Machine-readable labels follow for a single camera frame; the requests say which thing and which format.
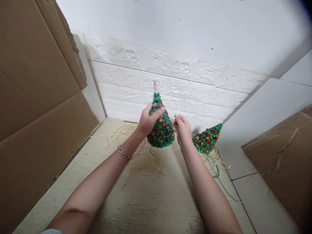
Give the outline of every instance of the cardboard box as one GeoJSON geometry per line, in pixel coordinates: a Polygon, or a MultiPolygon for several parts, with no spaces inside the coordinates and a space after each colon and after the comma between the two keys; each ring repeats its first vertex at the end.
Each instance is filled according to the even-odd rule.
{"type": "Polygon", "coordinates": [[[304,229],[311,205],[312,105],[242,149],[298,227],[304,229]]]}
{"type": "Polygon", "coordinates": [[[99,122],[55,0],[5,0],[0,18],[0,232],[11,233],[99,122]]]}

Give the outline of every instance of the white brick wallpaper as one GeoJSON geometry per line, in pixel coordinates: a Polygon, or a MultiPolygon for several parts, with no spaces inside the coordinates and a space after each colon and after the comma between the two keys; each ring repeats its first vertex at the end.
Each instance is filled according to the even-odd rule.
{"type": "Polygon", "coordinates": [[[160,48],[84,34],[108,117],[138,122],[156,81],[169,117],[194,132],[224,123],[269,78],[160,48]]]}

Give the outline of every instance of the miniature christmas tree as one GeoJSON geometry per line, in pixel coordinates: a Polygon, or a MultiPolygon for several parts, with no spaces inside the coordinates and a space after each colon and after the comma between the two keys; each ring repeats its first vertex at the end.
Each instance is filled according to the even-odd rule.
{"type": "MultiPolygon", "coordinates": [[[[159,93],[154,93],[154,100],[150,115],[163,106],[159,93]]],[[[175,139],[174,129],[167,110],[155,122],[153,130],[148,134],[147,140],[153,147],[162,148],[169,146],[175,139]]]]}
{"type": "Polygon", "coordinates": [[[219,139],[222,124],[218,124],[212,128],[207,128],[200,134],[193,137],[193,143],[198,152],[208,155],[215,147],[215,143],[219,139]]]}

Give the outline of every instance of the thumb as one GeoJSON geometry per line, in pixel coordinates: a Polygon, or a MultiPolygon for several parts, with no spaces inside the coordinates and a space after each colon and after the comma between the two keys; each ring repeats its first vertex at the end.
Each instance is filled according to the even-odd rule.
{"type": "Polygon", "coordinates": [[[179,115],[175,115],[175,121],[178,124],[178,126],[181,126],[183,124],[183,121],[179,115]]]}
{"type": "Polygon", "coordinates": [[[156,122],[156,120],[159,119],[159,117],[162,116],[163,112],[165,111],[165,108],[164,107],[161,107],[160,109],[158,109],[157,111],[155,111],[151,116],[150,118],[156,122]]]}

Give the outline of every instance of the silver bracelet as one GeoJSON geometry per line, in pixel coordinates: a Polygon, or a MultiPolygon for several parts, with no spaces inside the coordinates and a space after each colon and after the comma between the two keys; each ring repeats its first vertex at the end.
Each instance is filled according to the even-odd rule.
{"type": "Polygon", "coordinates": [[[126,160],[130,161],[133,156],[131,158],[129,158],[124,152],[123,150],[121,149],[121,145],[118,146],[118,151],[121,152],[123,154],[123,156],[126,158],[126,160]]]}

